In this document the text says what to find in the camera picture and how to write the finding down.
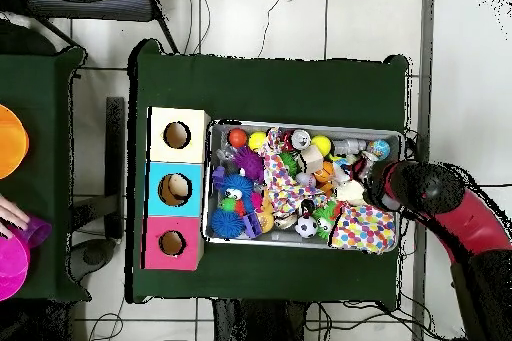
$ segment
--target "green table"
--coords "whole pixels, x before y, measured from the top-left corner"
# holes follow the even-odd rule
[[[50,237],[32,250],[27,279],[16,298],[88,299],[66,270],[72,204],[68,91],[84,56],[80,48],[54,56],[0,55],[0,103],[16,113],[30,138],[21,165],[0,180],[0,193],[53,225]]]
[[[195,272],[140,269],[148,106],[204,109],[213,119],[402,131],[403,56],[350,60],[243,60],[161,55],[141,42],[129,62],[128,300],[144,296],[330,301],[396,306],[398,248],[382,256],[335,250],[205,245]]]

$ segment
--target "plastic bowl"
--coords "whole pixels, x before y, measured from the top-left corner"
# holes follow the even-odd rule
[[[28,151],[28,134],[18,117],[0,104],[0,179],[20,165]]]
[[[0,301],[16,294],[27,277],[30,263],[28,246],[16,236],[0,238]]]

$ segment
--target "finger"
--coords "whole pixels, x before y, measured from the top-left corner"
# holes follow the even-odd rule
[[[11,231],[9,231],[5,226],[3,226],[1,223],[0,223],[0,239],[2,238],[11,238],[12,237],[12,233]]]
[[[19,207],[16,206],[14,203],[11,203],[9,200],[6,200],[5,197],[0,197],[0,207],[9,210],[12,214],[16,215],[23,222],[28,223],[28,221],[30,220],[26,213],[21,211]]]
[[[11,213],[5,207],[0,207],[0,218],[6,220],[7,222],[10,222],[10,223],[16,225],[20,229],[25,230],[25,229],[28,228],[28,225],[26,224],[26,222],[21,220],[14,213]]]

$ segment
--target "red toy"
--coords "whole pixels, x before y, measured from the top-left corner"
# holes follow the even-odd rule
[[[234,128],[231,131],[229,131],[229,143],[235,147],[239,148],[245,145],[247,142],[247,134],[243,129],[240,128]]]

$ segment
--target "chair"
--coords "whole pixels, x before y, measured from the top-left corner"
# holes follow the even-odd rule
[[[49,18],[134,22],[157,20],[173,53],[179,53],[157,0],[0,0],[0,11],[32,17],[55,35],[75,46],[79,44],[55,27]]]

